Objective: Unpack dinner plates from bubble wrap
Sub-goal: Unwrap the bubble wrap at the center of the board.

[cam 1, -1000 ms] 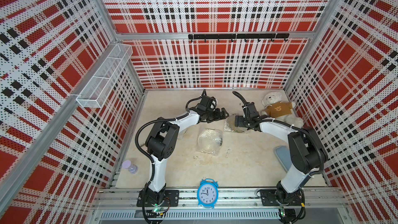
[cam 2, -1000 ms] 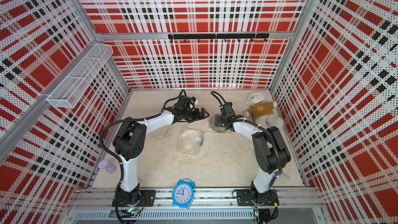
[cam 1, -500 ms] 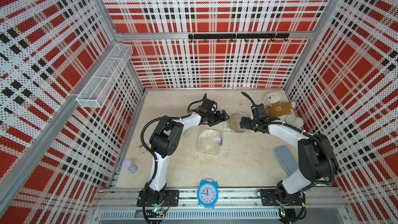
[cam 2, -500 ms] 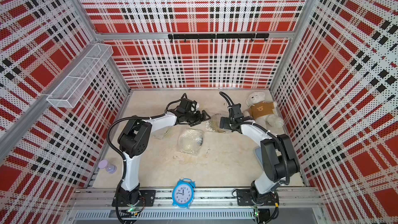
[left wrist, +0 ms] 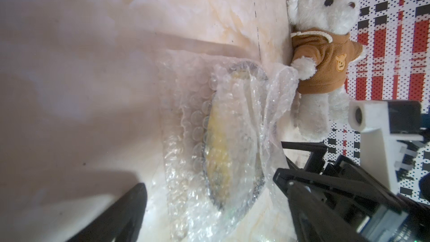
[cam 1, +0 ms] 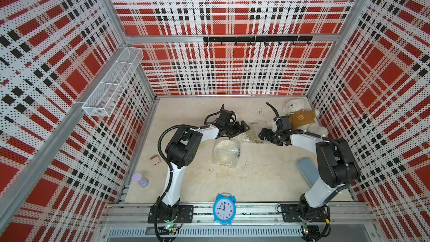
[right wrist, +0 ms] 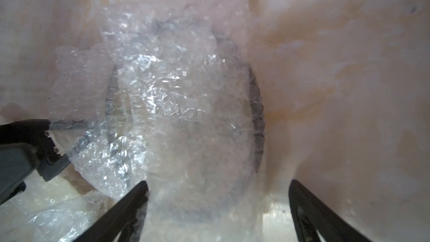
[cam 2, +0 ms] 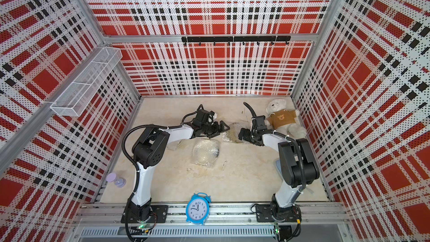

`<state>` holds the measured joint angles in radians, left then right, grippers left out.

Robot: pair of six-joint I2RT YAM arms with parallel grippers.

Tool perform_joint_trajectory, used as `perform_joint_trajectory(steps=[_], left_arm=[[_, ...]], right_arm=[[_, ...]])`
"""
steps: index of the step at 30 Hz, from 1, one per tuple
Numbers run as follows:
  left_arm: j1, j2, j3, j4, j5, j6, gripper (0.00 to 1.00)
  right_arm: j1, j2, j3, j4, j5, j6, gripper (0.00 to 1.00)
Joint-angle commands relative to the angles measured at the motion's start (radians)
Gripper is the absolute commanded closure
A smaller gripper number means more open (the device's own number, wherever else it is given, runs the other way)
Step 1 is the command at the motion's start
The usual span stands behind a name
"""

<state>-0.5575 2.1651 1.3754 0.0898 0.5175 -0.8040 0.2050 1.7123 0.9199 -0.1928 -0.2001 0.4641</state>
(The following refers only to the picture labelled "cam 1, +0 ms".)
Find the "yellow patterned plate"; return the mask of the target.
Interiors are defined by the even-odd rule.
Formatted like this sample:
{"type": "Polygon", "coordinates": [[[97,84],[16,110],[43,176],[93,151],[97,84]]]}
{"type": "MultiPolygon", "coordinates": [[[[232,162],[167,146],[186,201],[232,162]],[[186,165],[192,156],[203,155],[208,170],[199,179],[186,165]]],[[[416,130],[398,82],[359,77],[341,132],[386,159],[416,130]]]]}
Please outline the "yellow patterned plate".
{"type": "Polygon", "coordinates": [[[244,137],[244,141],[246,141],[246,142],[256,143],[256,144],[264,143],[264,141],[262,141],[258,137],[258,134],[256,134],[255,132],[249,131],[249,132],[244,133],[244,135],[246,135],[246,137],[244,137]]]}

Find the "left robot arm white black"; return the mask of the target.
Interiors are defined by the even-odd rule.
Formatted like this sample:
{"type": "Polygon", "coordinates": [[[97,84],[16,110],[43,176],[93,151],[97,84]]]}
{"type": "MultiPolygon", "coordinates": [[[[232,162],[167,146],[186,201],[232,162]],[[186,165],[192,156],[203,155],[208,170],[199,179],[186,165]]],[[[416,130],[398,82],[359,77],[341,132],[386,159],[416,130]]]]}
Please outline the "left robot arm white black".
{"type": "Polygon", "coordinates": [[[202,142],[221,137],[234,138],[250,130],[245,121],[237,121],[233,111],[222,107],[205,118],[202,126],[179,124],[162,132],[157,150],[168,165],[168,174],[161,196],[157,198],[153,215],[165,222],[179,216],[180,188],[187,167],[194,160],[202,142]]]}

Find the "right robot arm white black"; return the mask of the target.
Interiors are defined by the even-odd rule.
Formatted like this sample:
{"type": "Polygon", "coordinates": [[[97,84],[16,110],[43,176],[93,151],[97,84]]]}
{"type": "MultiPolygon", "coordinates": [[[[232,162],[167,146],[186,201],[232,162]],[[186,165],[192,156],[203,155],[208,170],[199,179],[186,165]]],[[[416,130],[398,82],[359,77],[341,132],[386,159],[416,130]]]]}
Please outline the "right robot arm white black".
{"type": "Polygon", "coordinates": [[[278,146],[300,147],[316,155],[317,166],[309,158],[297,161],[299,171],[310,185],[310,189],[300,197],[297,208],[303,221],[320,218],[328,203],[361,176],[345,139],[331,139],[306,130],[294,130],[286,116],[275,117],[272,129],[263,128],[258,137],[278,146]]]}

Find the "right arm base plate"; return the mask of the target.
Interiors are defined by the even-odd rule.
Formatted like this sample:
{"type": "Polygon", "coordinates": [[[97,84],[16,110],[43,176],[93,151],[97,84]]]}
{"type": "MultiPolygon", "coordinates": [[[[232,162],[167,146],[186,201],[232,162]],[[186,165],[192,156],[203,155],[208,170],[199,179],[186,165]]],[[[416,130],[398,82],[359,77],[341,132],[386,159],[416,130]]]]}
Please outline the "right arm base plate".
{"type": "Polygon", "coordinates": [[[316,213],[311,213],[310,218],[304,220],[299,215],[299,205],[281,203],[276,208],[281,214],[284,223],[325,223],[327,218],[326,207],[319,209],[316,213]]]}

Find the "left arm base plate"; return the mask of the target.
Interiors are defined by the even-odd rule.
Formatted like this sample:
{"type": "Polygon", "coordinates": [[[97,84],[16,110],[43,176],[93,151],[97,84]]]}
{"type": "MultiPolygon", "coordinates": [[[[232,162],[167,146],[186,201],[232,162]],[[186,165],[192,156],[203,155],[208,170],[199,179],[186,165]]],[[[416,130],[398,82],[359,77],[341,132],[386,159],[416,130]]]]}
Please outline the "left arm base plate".
{"type": "Polygon", "coordinates": [[[168,206],[164,203],[151,206],[147,222],[154,224],[161,223],[191,223],[193,221],[193,205],[168,206]]]}

